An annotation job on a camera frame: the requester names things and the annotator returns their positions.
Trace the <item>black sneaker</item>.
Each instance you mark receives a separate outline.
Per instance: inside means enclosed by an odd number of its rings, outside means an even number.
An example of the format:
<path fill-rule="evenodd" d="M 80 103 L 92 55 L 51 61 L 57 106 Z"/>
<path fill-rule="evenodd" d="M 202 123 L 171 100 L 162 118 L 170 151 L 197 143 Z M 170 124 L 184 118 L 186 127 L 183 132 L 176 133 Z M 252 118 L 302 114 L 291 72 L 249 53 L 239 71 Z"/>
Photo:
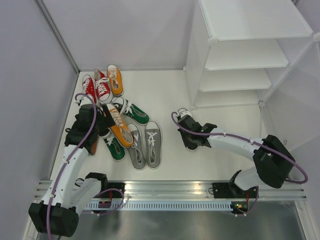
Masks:
<path fill-rule="evenodd" d="M 178 117 L 177 117 L 178 124 L 189 131 L 197 132 L 201 128 L 201 125 L 198 122 L 196 122 L 193 119 L 193 117 L 185 116 L 185 117 L 181 118 L 180 112 L 182 110 L 187 110 L 187 109 L 180 108 L 178 110 Z M 182 141 L 183 141 L 185 148 L 189 151 L 197 150 L 198 145 L 196 143 L 191 142 L 192 136 L 188 132 L 185 132 L 184 130 L 182 130 L 181 128 L 179 128 L 178 131 L 181 135 L 181 138 L 182 138 Z"/>
<path fill-rule="evenodd" d="M 64 145 L 66 147 L 72 145 L 77 146 L 84 138 L 84 135 L 70 135 L 66 136 Z M 98 144 L 98 136 L 97 135 L 89 135 L 84 142 L 80 145 L 80 149 L 86 149 L 90 155 L 94 155 L 97 150 Z"/>

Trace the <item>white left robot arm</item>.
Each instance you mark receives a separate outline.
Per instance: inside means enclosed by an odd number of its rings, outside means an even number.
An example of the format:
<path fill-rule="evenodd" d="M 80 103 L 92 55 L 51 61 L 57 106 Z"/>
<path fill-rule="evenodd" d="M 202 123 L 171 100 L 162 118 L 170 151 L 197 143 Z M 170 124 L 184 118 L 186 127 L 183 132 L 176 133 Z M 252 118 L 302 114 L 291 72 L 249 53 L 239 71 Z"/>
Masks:
<path fill-rule="evenodd" d="M 87 204 L 109 193 L 104 173 L 90 172 L 78 189 L 74 189 L 85 160 L 97 150 L 101 111 L 92 104 L 82 105 L 75 122 L 67 130 L 59 170 L 40 202 L 32 203 L 28 214 L 39 233 L 71 237 Z"/>

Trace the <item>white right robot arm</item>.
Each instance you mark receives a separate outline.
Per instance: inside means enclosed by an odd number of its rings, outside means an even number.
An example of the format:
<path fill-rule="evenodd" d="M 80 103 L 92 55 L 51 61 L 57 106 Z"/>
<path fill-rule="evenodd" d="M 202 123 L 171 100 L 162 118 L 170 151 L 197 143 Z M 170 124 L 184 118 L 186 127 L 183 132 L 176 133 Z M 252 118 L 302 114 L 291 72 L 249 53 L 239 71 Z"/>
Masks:
<path fill-rule="evenodd" d="M 181 126 L 180 132 L 184 146 L 191 151 L 198 147 L 220 148 L 243 156 L 254 163 L 254 167 L 238 170 L 230 179 L 228 192 L 235 198 L 241 197 L 246 190 L 266 184 L 274 189 L 280 189 L 293 168 L 293 164 L 278 154 L 265 149 L 271 148 L 295 161 L 281 141 L 274 135 L 266 138 L 241 139 L 224 133 L 215 124 L 200 125 L 192 116 L 185 115 L 177 118 Z"/>

